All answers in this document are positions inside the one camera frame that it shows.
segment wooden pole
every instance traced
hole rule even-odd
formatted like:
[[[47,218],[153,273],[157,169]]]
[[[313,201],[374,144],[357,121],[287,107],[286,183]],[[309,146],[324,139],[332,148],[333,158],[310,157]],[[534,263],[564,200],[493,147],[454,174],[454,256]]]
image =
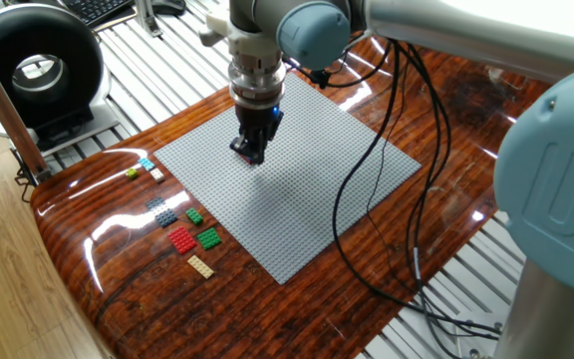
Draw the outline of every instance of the wooden pole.
[[[10,140],[19,155],[26,163],[30,172],[37,178],[37,180],[41,181],[45,178],[50,176],[50,171],[48,166],[46,165],[46,161],[41,156],[39,149],[30,138],[28,134],[28,130],[24,126],[23,121],[19,117],[17,110],[13,106],[10,98],[8,98],[8,94],[1,86],[0,83],[0,122],[3,125],[4,130],[10,137]]]

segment cable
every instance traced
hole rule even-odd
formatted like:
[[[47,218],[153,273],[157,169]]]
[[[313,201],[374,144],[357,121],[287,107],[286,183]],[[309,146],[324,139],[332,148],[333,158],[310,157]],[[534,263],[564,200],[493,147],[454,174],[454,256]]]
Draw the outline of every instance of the cable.
[[[451,358],[457,358],[454,354],[450,353],[450,352],[442,345],[441,341],[440,341],[439,338],[436,336],[436,334],[435,334],[435,332],[434,332],[434,329],[433,329],[433,327],[432,327],[432,322],[431,322],[430,316],[429,316],[429,314],[428,314],[428,312],[427,312],[427,307],[428,307],[428,306],[427,306],[427,297],[426,297],[426,294],[425,294],[425,291],[424,291],[424,286],[423,286],[423,282],[422,282],[422,278],[421,278],[421,274],[420,274],[420,265],[419,265],[419,260],[418,260],[418,247],[419,247],[419,245],[418,245],[418,237],[419,237],[419,232],[420,232],[420,228],[421,228],[422,215],[423,215],[423,212],[424,212],[424,207],[425,207],[425,203],[426,203],[426,200],[427,200],[427,195],[428,195],[429,189],[431,188],[433,182],[437,179],[437,177],[439,176],[439,174],[440,174],[441,171],[443,170],[443,168],[444,168],[444,166],[445,166],[445,164],[446,164],[446,161],[448,160],[448,155],[449,155],[449,153],[450,153],[450,146],[451,146],[450,124],[449,124],[449,121],[448,121],[448,116],[447,116],[447,114],[446,114],[446,112],[445,112],[445,110],[444,110],[444,107],[443,107],[441,101],[439,100],[439,98],[438,98],[438,96],[437,96],[437,93],[436,93],[435,90],[434,90],[434,87],[433,87],[433,85],[432,85],[432,83],[431,83],[431,78],[430,78],[430,76],[429,76],[429,73],[428,73],[428,71],[427,71],[427,68],[425,67],[424,62],[423,62],[423,60],[422,60],[420,54],[419,54],[418,51],[413,47],[413,45],[409,45],[409,49],[410,49],[411,52],[414,54],[415,62],[420,65],[419,72],[422,73],[422,76],[425,78],[425,80],[426,80],[426,82],[427,82],[427,85],[428,85],[428,87],[430,88],[430,95],[431,95],[431,100],[432,100],[432,102],[433,102],[433,111],[434,111],[434,115],[435,115],[435,126],[436,126],[436,131],[437,131],[437,133],[436,133],[436,142],[437,142],[437,145],[436,145],[436,149],[435,149],[435,156],[433,157],[433,162],[431,163],[430,171],[429,171],[429,174],[428,174],[427,185],[426,185],[425,190],[423,191],[423,193],[422,193],[422,195],[421,195],[419,201],[416,203],[416,206],[414,207],[414,210],[412,211],[412,214],[411,214],[411,216],[410,216],[410,222],[409,222],[408,232],[407,232],[407,238],[406,238],[406,252],[407,252],[407,258],[408,258],[408,266],[409,266],[409,268],[410,268],[410,271],[413,272],[413,269],[412,269],[412,266],[411,266],[411,262],[409,261],[409,252],[408,252],[408,250],[409,250],[409,245],[408,245],[408,243],[409,243],[409,234],[410,234],[411,224],[412,224],[412,222],[413,222],[413,216],[414,216],[414,213],[415,213],[416,209],[418,209],[418,207],[419,207],[419,205],[420,205],[420,210],[419,210],[418,217],[417,217],[415,238],[414,238],[414,257],[415,257],[415,266],[416,266],[417,286],[418,286],[418,288],[419,288],[419,293],[420,293],[420,296],[421,296],[421,301],[422,301],[422,303],[423,303],[423,310],[425,311],[425,318],[426,318],[426,321],[427,321],[427,325],[430,327],[430,331],[431,331],[431,334],[433,335],[433,337],[434,337],[434,339],[435,339],[435,342],[438,344],[438,346],[440,347],[440,349],[442,349],[448,356],[450,356]],[[405,53],[405,51],[404,51],[404,49],[403,49],[402,47],[400,47],[400,50],[401,50],[401,52]],[[412,59],[412,58],[409,56],[408,53],[405,53],[405,56],[408,57],[408,61],[410,61],[410,60]],[[446,153],[445,153],[445,155],[444,155],[444,158],[443,158],[443,160],[442,160],[442,163],[441,163],[441,165],[439,166],[439,169],[437,170],[437,172],[435,173],[435,176],[432,177],[432,173],[433,173],[433,170],[434,170],[434,168],[435,168],[435,164],[436,164],[436,161],[437,161],[437,158],[438,158],[438,154],[439,154],[439,148],[440,148],[440,145],[441,145],[441,141],[440,141],[441,127],[440,127],[440,125],[439,125],[439,118],[438,118],[438,114],[437,114],[437,110],[438,110],[438,109],[441,111],[441,114],[442,114],[442,116],[443,116],[443,118],[444,118],[444,125],[445,125],[445,127],[446,127],[446,134],[447,134],[447,146],[446,146]],[[442,315],[444,315],[444,316],[447,317],[447,315],[446,315],[442,310],[440,310],[438,307],[437,307],[436,309],[437,309],[438,311],[440,311],[440,312],[442,313]],[[493,337],[493,336],[483,335],[483,334],[480,334],[480,333],[472,332],[472,331],[470,331],[470,330],[464,328],[463,326],[461,326],[461,325],[459,325],[459,324],[457,324],[457,323],[454,323],[454,324],[455,324],[456,326],[458,326],[460,329],[462,329],[463,331],[469,333],[469,335],[457,335],[457,334],[452,334],[452,333],[447,332],[447,331],[443,328],[443,326],[442,326],[438,321],[436,321],[435,323],[438,325],[438,327],[440,327],[440,329],[442,329],[442,331],[443,331],[444,333],[446,333],[446,334],[448,334],[448,335],[452,335],[452,336],[480,336],[480,337],[484,337],[484,338],[488,338],[488,339],[495,339],[495,340],[497,339],[496,337]]]
[[[342,57],[343,59],[341,60],[340,68],[338,70],[327,71],[327,73],[329,75],[336,75],[339,72],[343,71],[343,69],[345,68],[345,64],[347,63],[347,55],[349,55],[349,50],[345,51],[345,55]]]
[[[409,69],[409,62],[407,62],[405,64],[405,70],[404,70],[405,74],[403,75],[403,85],[401,88],[402,100],[401,100],[401,105],[400,105],[400,112],[398,113],[398,116],[396,117],[394,124],[391,126],[391,129],[389,130],[389,133],[387,134],[387,139],[383,143],[383,151],[382,151],[382,154],[380,156],[380,170],[378,171],[378,177],[376,178],[376,184],[374,184],[374,190],[371,192],[371,196],[369,197],[369,200],[367,201],[367,218],[369,219],[369,222],[371,223],[371,225],[374,227],[374,229],[378,233],[378,237],[380,238],[380,241],[383,243],[383,246],[385,247],[385,251],[387,253],[387,265],[389,266],[389,271],[391,272],[391,275],[400,285],[406,287],[408,290],[413,291],[412,289],[410,289],[405,283],[403,283],[398,278],[398,276],[394,272],[394,269],[391,267],[391,255],[390,255],[389,247],[387,246],[387,242],[385,241],[383,234],[380,232],[380,229],[376,225],[376,222],[371,217],[371,211],[369,210],[369,208],[371,207],[371,201],[374,199],[374,196],[376,195],[376,191],[378,190],[378,185],[380,184],[380,177],[382,176],[383,169],[385,167],[385,149],[387,148],[387,142],[389,141],[389,138],[391,137],[391,133],[394,131],[394,128],[398,124],[398,121],[400,120],[400,118],[403,115],[403,112],[405,111],[405,85],[407,84],[407,70],[408,69]]]
[[[398,113],[398,116],[396,117],[396,120],[394,121],[394,124],[393,124],[392,127],[389,129],[389,133],[387,134],[386,141],[383,143],[383,146],[382,146],[380,170],[379,170],[378,176],[377,176],[377,178],[376,178],[376,183],[375,183],[375,185],[374,185],[374,190],[372,191],[372,194],[371,194],[371,196],[370,196],[370,198],[369,198],[369,200],[368,200],[368,202],[367,202],[367,218],[369,219],[369,221],[371,222],[372,226],[374,227],[374,229],[375,229],[376,232],[378,233],[378,237],[379,237],[380,241],[382,242],[383,247],[385,248],[385,251],[386,251],[386,254],[387,254],[387,265],[389,266],[389,270],[390,270],[390,272],[391,272],[392,277],[393,277],[400,285],[402,285],[403,287],[407,288],[408,290],[413,291],[409,286],[407,286],[405,283],[403,283],[403,282],[396,276],[396,273],[394,272],[394,269],[393,269],[392,266],[391,266],[392,260],[391,260],[391,255],[390,255],[389,247],[387,246],[387,242],[385,241],[385,239],[384,239],[382,233],[380,232],[380,229],[379,229],[378,226],[376,225],[375,221],[374,221],[373,218],[371,217],[371,212],[370,212],[371,202],[372,202],[372,200],[373,200],[373,198],[374,198],[374,196],[375,196],[375,194],[376,194],[376,192],[377,192],[377,190],[378,190],[378,186],[379,186],[379,183],[380,183],[380,178],[381,178],[381,176],[382,176],[382,172],[383,172],[383,168],[384,168],[384,164],[385,164],[385,149],[386,149],[386,147],[387,147],[387,142],[389,141],[389,138],[391,137],[391,134],[392,134],[392,132],[394,131],[394,128],[396,127],[396,124],[397,124],[398,121],[400,120],[400,118],[401,118],[401,116],[402,116],[402,114],[403,114],[403,112],[404,112],[404,110],[405,110],[405,87],[406,87],[406,83],[407,83],[407,74],[408,74],[408,69],[409,69],[409,63],[410,63],[410,61],[407,60],[407,62],[405,63],[405,69],[403,70],[404,75],[403,75],[403,83],[402,83],[402,86],[401,86],[402,100],[401,100],[400,112]],[[432,305],[434,306],[434,304],[432,303],[432,301],[431,301],[429,298],[427,298],[427,300],[428,300],[428,304],[429,304],[429,305],[428,305],[428,308],[429,308],[429,310],[431,310],[431,306],[432,306]],[[437,306],[435,307],[435,309],[436,309],[437,311],[439,311],[443,316],[448,317],[448,316],[446,315],[446,313],[445,313],[444,311],[442,311],[441,309],[439,309]],[[493,337],[493,336],[489,336],[489,335],[485,335],[485,334],[481,334],[481,333],[476,333],[476,332],[470,331],[470,330],[466,329],[465,327],[463,327],[463,326],[461,326],[461,325],[459,325],[459,324],[456,324],[456,325],[457,325],[461,330],[463,330],[463,331],[465,331],[465,332],[468,332],[469,334],[455,334],[455,333],[450,333],[450,332],[448,332],[448,331],[441,325],[441,323],[440,323],[438,320],[435,320],[434,322],[435,322],[435,324],[436,324],[444,333],[446,333],[447,335],[450,335],[450,336],[454,336],[454,337],[482,336],[482,337],[487,338],[487,339],[495,339],[495,340],[497,339],[496,337]]]
[[[346,84],[327,83],[327,86],[332,87],[332,88],[336,88],[336,89],[343,89],[343,88],[348,88],[348,87],[358,85],[364,81],[369,80],[372,76],[376,75],[376,73],[378,73],[378,71],[380,71],[383,68],[383,66],[385,65],[385,62],[387,62],[387,57],[389,56],[389,53],[391,52],[391,48],[392,48],[392,44],[391,44],[391,42],[388,42],[387,48],[385,49],[385,53],[383,54],[383,58],[380,60],[378,65],[376,65],[376,67],[372,71],[370,71],[367,75],[361,77],[358,80],[348,82]]]
[[[397,298],[389,293],[387,293],[386,291],[384,291],[383,289],[374,286],[373,284],[371,284],[367,279],[365,279],[360,273],[358,273],[358,271],[356,270],[356,268],[351,264],[351,262],[349,261],[349,259],[347,258],[347,254],[345,253],[345,251],[342,248],[342,245],[340,244],[340,238],[339,238],[339,234],[338,234],[338,227],[337,227],[337,219],[338,219],[338,207],[340,204],[340,198],[342,197],[342,193],[345,189],[345,187],[347,186],[347,183],[349,182],[349,180],[351,179],[351,177],[354,175],[354,173],[358,170],[358,168],[362,165],[362,163],[366,160],[366,158],[371,154],[371,152],[373,151],[374,147],[377,145],[379,138],[382,136],[382,134],[384,133],[386,127],[387,127],[387,123],[389,122],[389,118],[391,117],[391,113],[393,110],[393,104],[395,102],[395,96],[396,96],[396,91],[393,91],[393,89],[396,89],[398,86],[398,80],[399,80],[399,67],[400,67],[400,51],[396,51],[396,61],[395,61],[395,67],[396,70],[394,71],[394,80],[392,82],[392,94],[390,97],[390,101],[389,101],[389,105],[387,108],[387,112],[385,114],[385,119],[383,121],[383,124],[381,125],[380,130],[378,131],[378,133],[376,134],[376,136],[374,137],[374,140],[372,141],[372,143],[370,144],[370,146],[367,148],[366,152],[363,154],[363,156],[358,160],[358,162],[354,165],[354,167],[350,170],[349,174],[345,177],[345,179],[343,180],[343,182],[341,183],[341,186],[338,190],[338,194],[336,196],[336,200],[334,202],[334,209],[333,209],[333,214],[332,214],[332,229],[333,229],[333,233],[334,233],[334,242],[336,243],[336,246],[338,247],[338,251],[341,254],[341,257],[343,259],[343,261],[345,262],[345,264],[347,265],[347,267],[350,269],[350,271],[354,274],[354,276],[361,282],[363,283],[365,286],[369,287],[371,290],[373,290],[374,292],[378,293],[379,295],[382,295],[383,297],[394,301],[395,303],[402,305],[406,308],[409,308],[411,310],[414,310],[416,312],[419,313],[425,313],[426,311],[423,310],[420,307],[417,307],[413,304],[407,303],[405,301],[403,301],[400,298]],[[472,327],[472,328],[478,328],[478,329],[484,329],[484,330],[490,330],[491,332],[494,332],[496,334],[500,334],[499,330],[497,330],[496,328],[490,328],[484,325],[480,325],[480,324],[476,324],[476,323],[470,323],[470,322],[465,322],[465,321],[460,321],[460,320],[455,320],[452,318],[447,318],[441,315],[437,315],[434,313],[428,313],[428,316],[434,318],[434,319],[438,319],[438,320],[445,320],[445,321],[449,321],[449,322],[453,322],[453,323],[458,323],[464,326],[468,326],[468,327]]]

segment red lego brick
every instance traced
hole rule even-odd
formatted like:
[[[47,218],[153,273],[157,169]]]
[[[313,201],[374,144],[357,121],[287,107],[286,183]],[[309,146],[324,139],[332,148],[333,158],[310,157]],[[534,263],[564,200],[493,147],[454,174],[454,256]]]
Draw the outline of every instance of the red lego brick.
[[[181,227],[167,234],[180,254],[188,252],[196,247],[196,241],[189,235],[187,229]]]

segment wooden floor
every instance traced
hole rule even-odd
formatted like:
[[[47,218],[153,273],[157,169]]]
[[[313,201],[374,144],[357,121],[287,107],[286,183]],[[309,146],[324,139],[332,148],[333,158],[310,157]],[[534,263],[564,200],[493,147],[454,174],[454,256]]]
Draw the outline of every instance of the wooden floor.
[[[22,188],[17,162],[0,138],[0,358],[102,356],[48,253]]]

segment green lego brick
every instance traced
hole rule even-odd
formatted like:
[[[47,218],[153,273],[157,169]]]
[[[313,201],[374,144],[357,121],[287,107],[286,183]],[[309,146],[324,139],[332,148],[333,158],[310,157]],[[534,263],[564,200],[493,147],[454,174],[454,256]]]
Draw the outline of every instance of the green lego brick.
[[[129,169],[126,171],[126,176],[128,176],[130,178],[130,180],[134,180],[135,178],[137,178],[139,176],[139,174],[137,173],[137,170]]]
[[[194,222],[194,224],[201,224],[203,223],[203,217],[198,214],[198,212],[196,211],[196,209],[194,208],[190,208],[188,209],[185,214],[187,214],[187,216],[189,217],[189,219]]]
[[[198,238],[198,241],[200,241],[200,244],[202,244],[205,249],[209,249],[220,243],[220,237],[214,228],[206,230],[205,232],[197,235],[196,238]]]

